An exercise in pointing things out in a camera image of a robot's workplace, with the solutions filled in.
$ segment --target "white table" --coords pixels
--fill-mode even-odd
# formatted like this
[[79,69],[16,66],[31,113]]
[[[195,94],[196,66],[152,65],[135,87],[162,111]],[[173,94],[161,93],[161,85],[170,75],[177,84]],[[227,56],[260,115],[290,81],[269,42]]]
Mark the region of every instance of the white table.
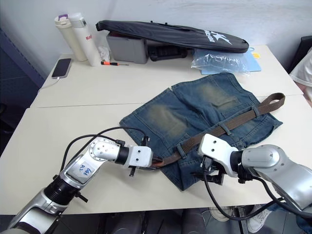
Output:
[[[141,104],[93,105],[55,108],[29,108],[0,158],[0,214],[16,214],[59,172],[67,144],[84,134],[94,134],[117,126],[118,122]],[[261,144],[280,146],[295,162],[312,168],[312,109],[302,95],[286,97],[283,107],[273,115],[284,122]],[[132,143],[123,130],[110,137]],[[84,140],[74,145],[73,155]],[[107,163],[82,190],[89,199],[75,198],[66,214],[126,212],[214,206],[204,184],[198,182],[181,192],[161,172],[129,169]],[[222,206],[259,204],[270,201],[257,181],[242,185],[225,176],[223,186],[211,185]]]
[[[256,97],[277,92],[302,94],[267,46],[254,48],[261,56],[257,61],[262,71],[251,72],[250,77],[236,75],[244,89]],[[91,67],[88,61],[73,61],[68,77],[42,89],[31,107],[146,103],[176,83],[203,77],[199,70],[191,68],[191,62],[192,58],[187,57],[157,62],[149,60],[147,64],[129,63],[129,66]],[[51,74],[43,86],[55,82]]]

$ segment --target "black bag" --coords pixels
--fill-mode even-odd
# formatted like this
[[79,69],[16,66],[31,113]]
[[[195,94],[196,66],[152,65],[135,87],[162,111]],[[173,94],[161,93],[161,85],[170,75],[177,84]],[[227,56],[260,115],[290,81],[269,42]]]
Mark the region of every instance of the black bag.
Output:
[[108,30],[127,36],[193,49],[245,53],[249,47],[249,44],[241,38],[225,33],[186,26],[174,26],[153,22],[102,20],[96,24],[96,27],[98,31]]

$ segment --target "white thermos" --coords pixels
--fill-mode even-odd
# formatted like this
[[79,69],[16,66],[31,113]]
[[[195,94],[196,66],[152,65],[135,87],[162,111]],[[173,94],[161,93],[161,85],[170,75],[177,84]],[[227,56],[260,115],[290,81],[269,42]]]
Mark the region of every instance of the white thermos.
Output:
[[69,20],[90,65],[93,67],[101,66],[101,58],[94,44],[94,39],[81,13],[70,14]]
[[82,47],[80,46],[80,43],[73,30],[72,24],[70,23],[68,19],[68,15],[64,14],[64,15],[57,16],[54,19],[54,23],[55,23],[56,28],[58,28],[59,31],[62,33],[69,47],[74,52],[77,60],[86,61],[87,57],[84,54]]

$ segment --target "blue paper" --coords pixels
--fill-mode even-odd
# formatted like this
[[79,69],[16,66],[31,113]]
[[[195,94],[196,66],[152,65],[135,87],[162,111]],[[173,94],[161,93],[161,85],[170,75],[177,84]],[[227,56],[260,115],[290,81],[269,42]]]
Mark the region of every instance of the blue paper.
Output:
[[[250,72],[259,72],[261,71],[261,67],[259,66],[257,60],[252,55],[253,50],[254,50],[253,48],[249,48],[248,51],[243,54],[243,58],[246,61],[246,69]],[[205,51],[200,51],[200,52],[203,53],[203,56],[207,54],[207,52]],[[218,71],[205,69],[205,67],[201,67],[200,72],[202,75],[210,75],[210,74],[219,73]]]

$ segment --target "plastic bag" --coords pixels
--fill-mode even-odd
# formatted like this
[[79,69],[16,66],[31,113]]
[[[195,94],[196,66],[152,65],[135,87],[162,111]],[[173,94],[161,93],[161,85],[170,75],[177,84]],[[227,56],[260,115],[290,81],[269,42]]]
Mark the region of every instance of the plastic bag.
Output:
[[244,54],[238,53],[194,50],[192,68],[205,71],[205,74],[230,72],[242,73],[246,76],[250,76]]

